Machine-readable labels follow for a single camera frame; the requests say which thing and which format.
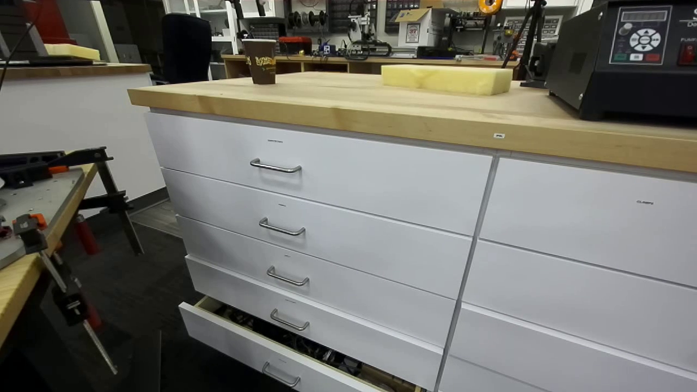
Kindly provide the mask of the brown paper coffee cup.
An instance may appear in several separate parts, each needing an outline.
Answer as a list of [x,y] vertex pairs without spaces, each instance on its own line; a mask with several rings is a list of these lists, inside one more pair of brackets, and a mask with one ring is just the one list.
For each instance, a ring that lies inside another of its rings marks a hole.
[[255,85],[273,85],[277,80],[277,53],[274,38],[244,38],[244,57]]

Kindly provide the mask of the white drawer cabinet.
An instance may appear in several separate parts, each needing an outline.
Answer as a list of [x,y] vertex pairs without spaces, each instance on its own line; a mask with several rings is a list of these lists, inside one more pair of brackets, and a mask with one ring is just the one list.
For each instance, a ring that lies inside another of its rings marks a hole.
[[191,337],[298,390],[697,392],[694,184],[152,113]]

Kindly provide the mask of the yellow foam block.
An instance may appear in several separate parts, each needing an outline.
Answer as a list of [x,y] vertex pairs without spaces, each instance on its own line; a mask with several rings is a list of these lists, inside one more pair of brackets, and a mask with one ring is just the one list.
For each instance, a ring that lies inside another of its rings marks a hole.
[[511,72],[505,68],[383,66],[380,82],[441,93],[501,96],[510,92]]

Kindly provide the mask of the black office chair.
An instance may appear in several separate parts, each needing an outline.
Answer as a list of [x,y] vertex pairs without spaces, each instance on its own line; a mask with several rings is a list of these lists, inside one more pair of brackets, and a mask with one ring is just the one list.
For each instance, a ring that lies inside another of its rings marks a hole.
[[166,13],[162,20],[162,69],[151,74],[155,85],[194,82],[209,79],[212,24],[195,16]]

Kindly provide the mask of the small side workbench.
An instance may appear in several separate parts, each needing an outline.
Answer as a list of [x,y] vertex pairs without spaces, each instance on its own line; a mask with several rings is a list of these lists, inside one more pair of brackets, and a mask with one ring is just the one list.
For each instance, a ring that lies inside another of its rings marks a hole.
[[[74,152],[61,151],[44,151],[44,152],[12,152],[0,157],[0,178],[7,187],[19,190],[30,187],[37,180],[48,180],[58,172],[65,172],[71,166],[86,166],[94,164],[104,194],[91,196],[81,202],[81,208],[97,208],[104,206],[121,219],[123,236],[135,253],[142,253],[143,245],[133,229],[129,215],[129,201],[126,192],[120,190],[114,180],[108,169],[111,154],[104,146],[97,147],[83,147]],[[44,230],[48,229],[46,218],[42,213],[23,213],[11,219],[7,229],[8,236],[19,239],[19,248],[28,253],[42,253],[48,248],[48,238]]]

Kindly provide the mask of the black electronic control box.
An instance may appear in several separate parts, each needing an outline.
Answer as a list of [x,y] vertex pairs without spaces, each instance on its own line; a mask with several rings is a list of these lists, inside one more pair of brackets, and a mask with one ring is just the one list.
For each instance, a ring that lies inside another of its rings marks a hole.
[[697,0],[604,0],[559,29],[549,93],[584,120],[697,120]]

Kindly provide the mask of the black orange bar clamp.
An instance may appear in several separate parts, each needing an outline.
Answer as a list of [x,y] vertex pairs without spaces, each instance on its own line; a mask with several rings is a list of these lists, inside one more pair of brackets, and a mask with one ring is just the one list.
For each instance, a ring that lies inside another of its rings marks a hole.
[[83,293],[81,280],[69,272],[56,253],[48,251],[48,238],[44,236],[46,223],[42,213],[22,213],[12,219],[12,236],[22,239],[26,253],[34,253],[55,280],[53,301],[58,306],[64,319],[74,326],[81,325],[90,335],[94,348],[111,373],[117,373],[106,346],[102,343],[96,326],[97,313]]

